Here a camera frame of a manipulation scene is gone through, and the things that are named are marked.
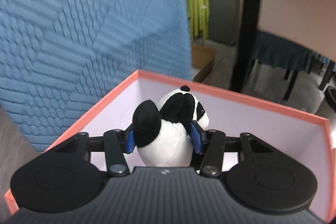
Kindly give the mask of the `white dining table black legs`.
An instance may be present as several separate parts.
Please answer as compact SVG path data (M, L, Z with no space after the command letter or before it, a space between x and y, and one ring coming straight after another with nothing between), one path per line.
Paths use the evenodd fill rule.
M230 90L240 93L256 32L290 40L335 61L335 0L243 0Z

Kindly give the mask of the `brown cardboard box on floor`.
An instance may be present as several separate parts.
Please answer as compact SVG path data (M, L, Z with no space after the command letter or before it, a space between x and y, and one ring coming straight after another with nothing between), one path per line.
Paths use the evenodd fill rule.
M211 84L215 69L219 65L215 63L217 51L197 43L191 44L192 70L191 78L196 83Z

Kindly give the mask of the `panda plush toy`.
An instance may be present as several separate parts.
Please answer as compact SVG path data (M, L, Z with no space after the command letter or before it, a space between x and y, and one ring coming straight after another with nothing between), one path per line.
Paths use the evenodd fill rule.
M158 103L140 103L133 114L132 128L143 163L149 167L189 166L194 150L190 139L193 121L202 129L210 122L187 85L167 93Z

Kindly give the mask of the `dark teal skirted chair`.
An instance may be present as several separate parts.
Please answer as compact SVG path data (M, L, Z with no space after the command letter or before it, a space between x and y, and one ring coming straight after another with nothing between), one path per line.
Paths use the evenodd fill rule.
M319 90L319 60L307 48L259 31L243 91L251 96L315 113L324 98Z

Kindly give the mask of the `blue knitted blanket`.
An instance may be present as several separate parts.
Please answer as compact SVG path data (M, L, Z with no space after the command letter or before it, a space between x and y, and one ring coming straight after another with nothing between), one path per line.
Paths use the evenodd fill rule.
M138 69L190 79L185 0L1 0L1 105L37 151Z

